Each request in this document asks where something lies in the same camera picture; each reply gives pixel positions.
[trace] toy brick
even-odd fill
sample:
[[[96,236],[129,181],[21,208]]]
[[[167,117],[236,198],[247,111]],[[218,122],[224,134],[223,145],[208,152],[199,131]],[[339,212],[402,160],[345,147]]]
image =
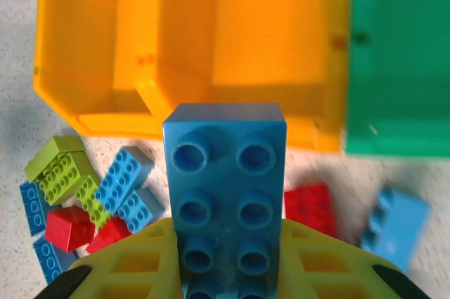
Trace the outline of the toy brick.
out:
[[[94,238],[95,225],[89,215],[76,205],[49,212],[45,239],[57,248],[68,252]]]
[[[120,206],[117,214],[126,223],[128,230],[135,234],[154,222],[164,208],[149,188],[133,190]]]
[[[95,197],[115,215],[131,190],[142,186],[154,163],[135,146],[122,147],[115,156]]]
[[[67,271],[70,265],[78,259],[75,253],[61,251],[45,241],[44,237],[35,241],[33,248],[48,284],[61,273]]]
[[[286,218],[338,237],[330,190],[325,183],[308,184],[284,193]]]
[[[215,295],[231,295],[251,280],[273,294],[286,144],[280,108],[182,104],[165,120],[163,134],[188,293],[214,288]]]
[[[59,205],[50,206],[44,201],[44,193],[36,183],[24,183],[20,185],[25,214],[27,215],[28,226],[32,236],[45,230],[47,215],[50,210],[56,210]]]
[[[89,213],[89,220],[96,225],[97,229],[101,229],[111,216],[95,198],[98,185],[100,185],[100,179],[97,175],[85,177],[75,197],[82,203],[82,209]]]
[[[361,248],[406,272],[429,211],[430,206],[419,197],[384,188],[369,217]]]
[[[98,232],[97,236],[95,236],[93,241],[86,248],[86,251],[94,253],[130,235],[131,232],[127,228],[127,223],[119,217],[113,217],[108,220]]]
[[[41,181],[59,163],[62,155],[77,151],[84,151],[83,142],[78,136],[52,136],[25,167],[28,181]]]
[[[66,153],[58,157],[56,165],[40,181],[39,188],[48,204],[62,204],[74,195],[84,181],[83,177],[95,175],[85,152]]]

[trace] plastic bin wall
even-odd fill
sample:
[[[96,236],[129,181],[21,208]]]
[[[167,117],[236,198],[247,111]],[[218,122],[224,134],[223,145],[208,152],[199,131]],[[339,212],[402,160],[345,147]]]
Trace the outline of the plastic bin wall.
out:
[[[34,86],[85,135],[161,138],[180,103],[278,103],[337,151],[348,0],[39,0]]]
[[[450,0],[353,0],[347,151],[450,156]]]
[[[38,0],[34,89],[80,134],[159,137],[134,86],[137,0]]]

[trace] light blue brick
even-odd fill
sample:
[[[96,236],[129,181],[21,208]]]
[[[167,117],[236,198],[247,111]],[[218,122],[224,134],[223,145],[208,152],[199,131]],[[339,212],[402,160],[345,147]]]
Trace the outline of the light blue brick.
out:
[[[154,222],[164,208],[149,188],[133,190],[120,206],[117,214],[135,234]]]
[[[142,186],[154,163],[135,146],[122,147],[95,193],[105,210],[115,215],[129,193]]]
[[[393,188],[378,195],[361,248],[394,263],[406,273],[430,206],[419,197]]]
[[[33,248],[48,284],[67,271],[78,259],[74,252],[64,252],[50,244],[44,237],[35,241]]]
[[[218,298],[237,298],[246,286],[273,296],[286,145],[280,108],[183,104],[163,136],[188,297],[209,298],[214,289]]]
[[[28,227],[31,236],[39,234],[45,230],[47,223],[47,215],[50,210],[60,208],[59,205],[50,206],[44,200],[44,192],[36,183],[28,183],[20,185],[20,194],[22,195],[25,214],[27,215]]]

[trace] lego duplo brick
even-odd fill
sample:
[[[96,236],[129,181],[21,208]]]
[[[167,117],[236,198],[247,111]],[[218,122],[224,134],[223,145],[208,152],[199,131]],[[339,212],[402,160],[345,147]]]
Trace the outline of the lego duplo brick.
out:
[[[123,238],[131,235],[131,232],[127,228],[127,223],[121,220],[119,217],[113,217],[109,219],[103,228],[97,233],[92,242],[86,248],[89,253],[94,253],[106,246],[116,243]]]
[[[170,218],[76,261],[70,269],[80,265],[93,271],[70,299],[183,298]]]
[[[131,190],[142,186],[154,163],[135,146],[122,147],[101,181],[95,197],[115,215]]]
[[[33,243],[33,248],[48,284],[62,272],[67,271],[77,260],[74,252],[60,250],[46,241],[43,236]]]
[[[75,194],[86,176],[95,176],[85,152],[66,153],[39,183],[50,205],[62,204]]]
[[[49,212],[45,239],[57,248],[68,252],[94,238],[95,225],[89,214],[76,205]]]
[[[414,248],[428,220],[430,206],[412,194],[386,187],[368,219],[361,248],[407,272]]]
[[[101,229],[111,217],[100,201],[95,198],[99,184],[100,179],[97,175],[87,176],[75,193],[75,197],[82,203],[82,209],[89,213],[89,220],[96,225],[97,229]]]
[[[50,206],[44,200],[44,192],[36,183],[24,183],[20,185],[25,214],[32,236],[45,230],[47,215],[50,210],[56,210],[59,205]]]
[[[78,136],[52,136],[25,167],[29,182],[39,182],[59,163],[65,153],[84,151]]]
[[[272,295],[286,145],[280,108],[181,104],[165,120],[163,133],[188,296],[202,288],[209,295],[237,296],[247,282]]]
[[[338,237],[333,202],[326,183],[306,184],[284,193],[286,218]]]
[[[120,206],[117,214],[126,223],[128,230],[135,234],[154,222],[164,208],[149,188],[133,190]]]

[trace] green plastic container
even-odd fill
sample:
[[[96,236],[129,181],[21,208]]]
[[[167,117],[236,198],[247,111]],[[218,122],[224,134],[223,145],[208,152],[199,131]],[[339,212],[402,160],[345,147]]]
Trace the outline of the green plastic container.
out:
[[[353,0],[347,152],[450,156],[450,0]]]

